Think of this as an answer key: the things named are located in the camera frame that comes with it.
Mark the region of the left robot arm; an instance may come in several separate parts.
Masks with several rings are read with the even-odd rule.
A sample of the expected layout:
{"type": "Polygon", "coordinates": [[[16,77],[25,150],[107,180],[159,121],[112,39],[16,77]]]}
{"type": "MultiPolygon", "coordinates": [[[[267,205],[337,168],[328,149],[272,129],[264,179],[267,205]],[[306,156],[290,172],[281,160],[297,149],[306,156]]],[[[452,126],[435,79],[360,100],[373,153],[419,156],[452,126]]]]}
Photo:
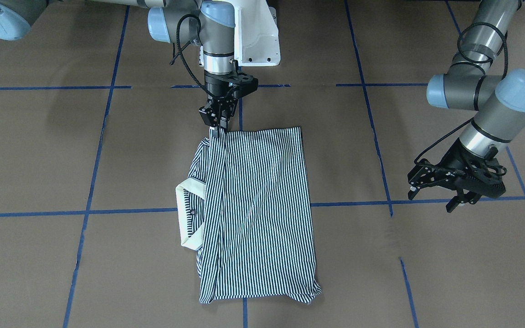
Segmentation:
{"type": "Polygon", "coordinates": [[[441,187],[456,192],[446,204],[476,204],[483,196],[504,194],[507,170],[498,153],[525,128],[525,69],[508,69],[508,25],[520,0],[482,0],[471,25],[458,36],[458,52],[447,73],[431,77],[427,101],[438,108],[473,110],[459,126],[462,133],[432,164],[418,155],[407,174],[414,199],[421,189],[441,187]]]}

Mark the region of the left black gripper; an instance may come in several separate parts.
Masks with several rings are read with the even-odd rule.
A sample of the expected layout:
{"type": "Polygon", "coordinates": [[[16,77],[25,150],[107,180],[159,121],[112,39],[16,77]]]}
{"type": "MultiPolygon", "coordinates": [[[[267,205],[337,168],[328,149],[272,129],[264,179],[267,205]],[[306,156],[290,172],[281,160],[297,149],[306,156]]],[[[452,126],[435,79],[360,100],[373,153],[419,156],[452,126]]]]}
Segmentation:
{"type": "Polygon", "coordinates": [[[408,199],[413,200],[421,189],[436,186],[440,180],[444,181],[441,186],[458,190],[445,206],[448,213],[465,204],[476,204],[482,196],[499,198],[506,191],[503,176],[507,170],[495,158],[497,153],[491,144],[488,153],[479,157],[457,139],[436,166],[421,159],[408,172],[408,199]]]}

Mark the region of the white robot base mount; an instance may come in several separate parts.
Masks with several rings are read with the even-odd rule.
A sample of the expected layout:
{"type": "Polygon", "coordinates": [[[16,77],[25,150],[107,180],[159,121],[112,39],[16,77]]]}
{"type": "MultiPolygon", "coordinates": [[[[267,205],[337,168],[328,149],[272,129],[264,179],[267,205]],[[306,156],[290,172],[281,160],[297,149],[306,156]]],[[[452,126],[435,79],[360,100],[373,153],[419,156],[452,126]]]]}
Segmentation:
{"type": "Polygon", "coordinates": [[[276,11],[266,0],[230,0],[235,8],[235,59],[242,67],[281,62],[276,11]]]}

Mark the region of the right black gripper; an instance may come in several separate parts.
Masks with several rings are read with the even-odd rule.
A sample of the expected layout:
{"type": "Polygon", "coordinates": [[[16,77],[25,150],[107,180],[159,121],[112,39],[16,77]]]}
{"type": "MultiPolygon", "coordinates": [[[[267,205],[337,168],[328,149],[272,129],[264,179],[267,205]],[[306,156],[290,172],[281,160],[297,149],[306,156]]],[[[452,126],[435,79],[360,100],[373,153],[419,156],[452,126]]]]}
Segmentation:
{"type": "Polygon", "coordinates": [[[229,130],[238,100],[255,92],[259,80],[240,70],[224,74],[204,71],[204,78],[210,93],[206,105],[198,112],[204,124],[210,127],[210,138],[217,138],[220,129],[229,130]]]}

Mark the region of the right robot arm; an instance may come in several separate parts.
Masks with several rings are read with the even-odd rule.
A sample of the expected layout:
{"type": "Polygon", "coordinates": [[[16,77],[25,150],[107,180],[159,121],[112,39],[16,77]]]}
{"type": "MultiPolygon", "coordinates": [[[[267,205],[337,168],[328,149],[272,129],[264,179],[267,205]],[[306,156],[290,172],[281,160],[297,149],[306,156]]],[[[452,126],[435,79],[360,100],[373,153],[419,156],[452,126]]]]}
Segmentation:
{"type": "MultiPolygon", "coordinates": [[[[19,40],[51,4],[50,0],[0,0],[0,39],[19,40]]],[[[225,1],[121,0],[148,9],[152,39],[173,44],[171,64],[181,60],[207,95],[199,109],[210,136],[228,131],[239,100],[257,90],[258,79],[239,68],[235,56],[235,8],[225,1]]]]}

